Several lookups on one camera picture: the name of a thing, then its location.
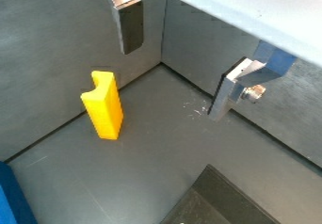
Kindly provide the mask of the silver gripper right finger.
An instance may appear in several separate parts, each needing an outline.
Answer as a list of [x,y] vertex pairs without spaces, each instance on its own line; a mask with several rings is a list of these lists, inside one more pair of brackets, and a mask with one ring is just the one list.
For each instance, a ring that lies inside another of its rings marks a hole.
[[222,74],[208,117],[219,121],[242,100],[255,103],[266,93],[263,83],[280,78],[295,59],[292,54],[260,40],[252,58],[243,57]]

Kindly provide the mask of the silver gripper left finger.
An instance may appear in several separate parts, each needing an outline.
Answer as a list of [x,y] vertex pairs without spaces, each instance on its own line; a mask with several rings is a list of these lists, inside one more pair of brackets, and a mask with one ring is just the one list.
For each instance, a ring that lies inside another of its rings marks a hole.
[[108,0],[117,25],[120,51],[128,55],[143,44],[143,2],[140,0]]

